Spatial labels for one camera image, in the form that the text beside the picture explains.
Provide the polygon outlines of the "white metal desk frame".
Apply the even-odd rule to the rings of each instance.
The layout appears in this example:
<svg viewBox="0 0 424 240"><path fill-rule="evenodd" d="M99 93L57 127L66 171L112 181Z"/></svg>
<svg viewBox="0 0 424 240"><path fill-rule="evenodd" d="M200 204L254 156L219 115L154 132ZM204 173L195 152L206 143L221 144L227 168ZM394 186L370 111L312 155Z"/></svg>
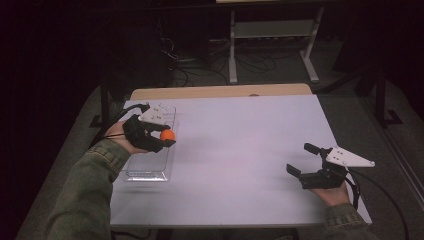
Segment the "white metal desk frame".
<svg viewBox="0 0 424 240"><path fill-rule="evenodd" d="M319 7L315 16L301 20L274 20L274 21L238 21L236 12L230 15L230 50L228 58L229 81L237 84L237 67L235 58L235 41L237 39L277 38L277 37L306 37L307 45L299 51L303 65L312 83L318 83L319 77L315 71L310 55L320 27L325 8Z"/></svg>

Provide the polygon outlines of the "black metal stand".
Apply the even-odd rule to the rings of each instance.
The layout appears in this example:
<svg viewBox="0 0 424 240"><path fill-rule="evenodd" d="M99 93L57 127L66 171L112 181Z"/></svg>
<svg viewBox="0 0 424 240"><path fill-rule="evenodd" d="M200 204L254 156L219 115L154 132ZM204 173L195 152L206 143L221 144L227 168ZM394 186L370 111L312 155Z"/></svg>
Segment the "black metal stand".
<svg viewBox="0 0 424 240"><path fill-rule="evenodd" d="M386 78L381 68L378 68L376 79L376 93L375 93L375 117L378 123L386 128L388 125L402 124L402 120L399 118L394 110L385 109L386 101Z"/></svg>
<svg viewBox="0 0 424 240"><path fill-rule="evenodd" d="M92 118L89 125L90 128L103 128L109 121L109 92L105 76L100 77L99 89L101 113Z"/></svg>

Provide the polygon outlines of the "person's right hand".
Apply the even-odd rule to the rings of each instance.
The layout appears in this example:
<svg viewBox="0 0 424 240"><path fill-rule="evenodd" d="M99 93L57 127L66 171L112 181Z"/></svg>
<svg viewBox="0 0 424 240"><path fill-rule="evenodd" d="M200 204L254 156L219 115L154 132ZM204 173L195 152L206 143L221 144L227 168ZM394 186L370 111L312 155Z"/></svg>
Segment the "person's right hand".
<svg viewBox="0 0 424 240"><path fill-rule="evenodd" d="M350 198L345 182L343 182L338 188L311 189L311 192L317 195L327 206L337 206L350 203Z"/></svg>

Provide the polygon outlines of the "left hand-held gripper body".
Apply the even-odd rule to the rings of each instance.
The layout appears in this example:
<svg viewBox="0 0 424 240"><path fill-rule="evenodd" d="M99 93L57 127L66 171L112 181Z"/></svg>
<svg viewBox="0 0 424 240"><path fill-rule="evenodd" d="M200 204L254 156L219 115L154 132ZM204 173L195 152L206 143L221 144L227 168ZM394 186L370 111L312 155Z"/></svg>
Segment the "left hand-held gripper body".
<svg viewBox="0 0 424 240"><path fill-rule="evenodd" d="M146 124L166 125L162 110L150 105L134 105L134 108L139 108L141 113L133 114L124 122L123 129L126 139L136 148L158 153L163 149L158 144L161 139L152 135L155 131L147 131Z"/></svg>

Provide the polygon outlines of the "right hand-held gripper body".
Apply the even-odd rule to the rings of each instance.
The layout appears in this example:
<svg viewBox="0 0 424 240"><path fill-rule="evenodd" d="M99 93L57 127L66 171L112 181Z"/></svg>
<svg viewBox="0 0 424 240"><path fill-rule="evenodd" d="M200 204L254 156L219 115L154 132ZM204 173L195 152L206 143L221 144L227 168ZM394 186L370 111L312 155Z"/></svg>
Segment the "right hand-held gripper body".
<svg viewBox="0 0 424 240"><path fill-rule="evenodd" d="M303 189L338 188L345 181L349 167L374 167L375 162L365 159L344 148L335 146L318 154L322 168L315 173L301 174L298 178Z"/></svg>

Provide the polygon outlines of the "aluminium rail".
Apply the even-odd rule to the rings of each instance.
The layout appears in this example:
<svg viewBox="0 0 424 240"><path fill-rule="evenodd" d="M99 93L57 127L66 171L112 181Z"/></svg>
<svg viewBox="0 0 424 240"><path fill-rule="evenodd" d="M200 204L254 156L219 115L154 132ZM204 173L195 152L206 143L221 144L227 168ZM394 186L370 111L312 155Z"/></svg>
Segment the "aluminium rail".
<svg viewBox="0 0 424 240"><path fill-rule="evenodd" d="M389 131L389 126L402 125L402 120L394 110L383 110L383 118L380 119L378 114L375 112L372 102L367 98L361 99L361 104L367 114L371 117L376 128L381 132L381 135L386 145L389 147L391 154L394 156L409 189L420 205L420 208L424 211L424 185L417 177L414 169L408 163L405 152L399 146L396 138Z"/></svg>

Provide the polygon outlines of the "person's left hand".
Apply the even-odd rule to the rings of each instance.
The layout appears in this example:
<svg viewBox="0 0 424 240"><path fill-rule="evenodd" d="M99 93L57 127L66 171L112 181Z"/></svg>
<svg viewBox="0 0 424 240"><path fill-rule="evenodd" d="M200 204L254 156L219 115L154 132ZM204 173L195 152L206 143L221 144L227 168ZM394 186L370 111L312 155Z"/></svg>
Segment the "person's left hand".
<svg viewBox="0 0 424 240"><path fill-rule="evenodd" d="M146 153L146 150L134 147L125 137L123 129L124 121L113 124L104 134L105 138L111 139L112 141L119 144L130 154Z"/></svg>

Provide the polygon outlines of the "wooden table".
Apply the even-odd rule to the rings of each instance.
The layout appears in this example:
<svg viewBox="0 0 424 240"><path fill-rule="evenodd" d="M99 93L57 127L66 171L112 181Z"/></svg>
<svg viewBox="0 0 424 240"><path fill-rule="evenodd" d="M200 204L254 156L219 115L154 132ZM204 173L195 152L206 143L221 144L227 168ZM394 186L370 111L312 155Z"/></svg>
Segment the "wooden table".
<svg viewBox="0 0 424 240"><path fill-rule="evenodd" d="M136 89L132 92L130 99L136 101L158 99L286 96L311 94L312 91L307 84L296 83Z"/></svg>

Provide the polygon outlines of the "clear plastic tray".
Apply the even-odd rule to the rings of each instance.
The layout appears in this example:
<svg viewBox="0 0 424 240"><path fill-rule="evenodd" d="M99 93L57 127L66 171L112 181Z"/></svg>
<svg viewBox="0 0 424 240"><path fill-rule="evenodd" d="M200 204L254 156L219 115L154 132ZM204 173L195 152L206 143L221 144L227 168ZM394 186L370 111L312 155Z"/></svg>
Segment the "clear plastic tray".
<svg viewBox="0 0 424 240"><path fill-rule="evenodd" d="M126 113L122 120L132 115L139 115L141 121L149 123L163 123L171 127L176 133L176 108L152 105L143 113L140 109L133 109ZM163 148L158 153L134 154L124 166L120 178L127 182L166 182L170 179L175 146Z"/></svg>

